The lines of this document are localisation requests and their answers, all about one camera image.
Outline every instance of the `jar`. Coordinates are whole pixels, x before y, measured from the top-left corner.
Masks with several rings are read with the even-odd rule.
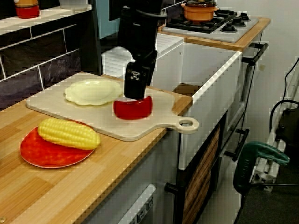
[[[17,16],[21,19],[30,19],[39,16],[37,0],[14,0]]]

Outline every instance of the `cutting board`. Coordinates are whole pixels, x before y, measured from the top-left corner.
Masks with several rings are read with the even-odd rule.
[[[145,94],[153,99],[153,111],[147,118],[138,120],[123,120],[116,117],[112,102],[99,106],[80,106],[65,99],[64,90],[67,87],[72,83],[91,78],[104,77],[80,72],[29,97],[26,105],[32,110],[55,118],[83,122],[99,133],[123,141],[138,140],[160,127],[172,128],[184,134],[191,134],[198,130],[199,123],[197,120],[177,116],[171,111],[175,97],[162,91],[146,89]]]

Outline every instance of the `corn cob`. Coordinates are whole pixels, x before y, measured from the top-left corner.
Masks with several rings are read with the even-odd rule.
[[[92,150],[100,144],[100,137],[92,128],[73,121],[46,119],[37,131],[44,140],[61,146]]]

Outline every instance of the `white wall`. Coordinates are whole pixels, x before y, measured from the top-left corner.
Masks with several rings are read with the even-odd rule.
[[[298,1],[282,4],[279,0],[218,0],[217,3],[220,8],[230,7],[272,19],[262,36],[262,41],[269,43],[260,62],[266,68],[255,79],[246,122],[250,127],[249,140],[266,142],[271,109],[281,99],[284,76],[299,56]]]

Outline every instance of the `pot lid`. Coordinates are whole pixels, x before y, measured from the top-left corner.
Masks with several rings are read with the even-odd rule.
[[[213,0],[190,0],[186,3],[189,7],[214,7],[216,5],[216,1]]]

